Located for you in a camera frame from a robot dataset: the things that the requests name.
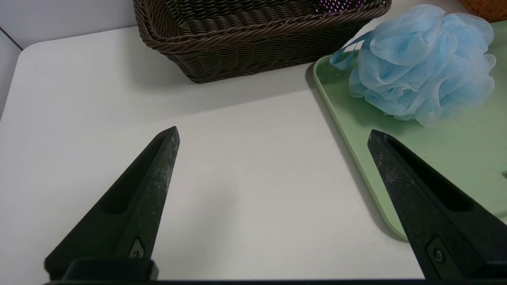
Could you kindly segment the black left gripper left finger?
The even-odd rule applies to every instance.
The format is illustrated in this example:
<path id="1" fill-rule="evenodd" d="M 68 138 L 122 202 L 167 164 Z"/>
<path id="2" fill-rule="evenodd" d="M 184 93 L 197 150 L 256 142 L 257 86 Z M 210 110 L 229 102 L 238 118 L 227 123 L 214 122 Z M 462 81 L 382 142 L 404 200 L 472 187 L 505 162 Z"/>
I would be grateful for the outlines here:
<path id="1" fill-rule="evenodd" d="M 180 137 L 158 133 L 45 258 L 50 279 L 157 279 L 154 244 Z"/>

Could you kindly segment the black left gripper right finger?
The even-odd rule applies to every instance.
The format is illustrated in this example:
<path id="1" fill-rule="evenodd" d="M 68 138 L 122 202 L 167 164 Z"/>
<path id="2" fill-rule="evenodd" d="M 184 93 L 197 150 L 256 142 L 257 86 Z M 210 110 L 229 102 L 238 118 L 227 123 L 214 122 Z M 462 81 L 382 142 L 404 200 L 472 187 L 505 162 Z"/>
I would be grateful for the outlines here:
<path id="1" fill-rule="evenodd" d="M 367 145 L 426 279 L 506 279 L 499 218 L 391 135 Z"/>

